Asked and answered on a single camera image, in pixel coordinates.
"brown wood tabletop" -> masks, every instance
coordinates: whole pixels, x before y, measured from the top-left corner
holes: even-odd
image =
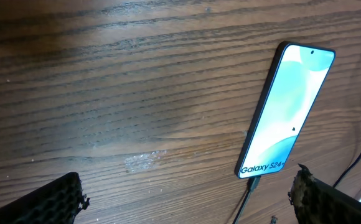
[[[231,223],[233,173],[275,48],[337,51],[285,168],[240,223],[297,223],[304,164],[333,184],[361,150],[361,0],[0,0],[0,207],[75,171],[75,223]],[[339,185],[361,188],[361,163]]]

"smartphone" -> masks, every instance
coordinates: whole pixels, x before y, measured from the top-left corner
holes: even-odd
[[[334,59],[331,49],[280,43],[237,162],[238,178],[284,167]]]

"wooden surface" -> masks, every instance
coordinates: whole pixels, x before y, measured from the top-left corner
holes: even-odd
[[[361,1],[0,1],[0,207],[76,171],[91,197],[76,223],[229,223],[282,40],[337,58],[240,223],[296,223],[297,163],[333,184],[360,152]],[[339,186],[360,188],[361,163]]]

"adhesive residue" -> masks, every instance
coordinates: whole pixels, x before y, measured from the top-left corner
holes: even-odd
[[[126,172],[137,172],[150,169],[156,166],[158,160],[162,159],[167,151],[154,151],[144,153],[125,159]]]

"phone screen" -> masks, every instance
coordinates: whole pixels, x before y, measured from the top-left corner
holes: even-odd
[[[240,178],[283,168],[334,57],[330,50],[293,44],[283,50]]]

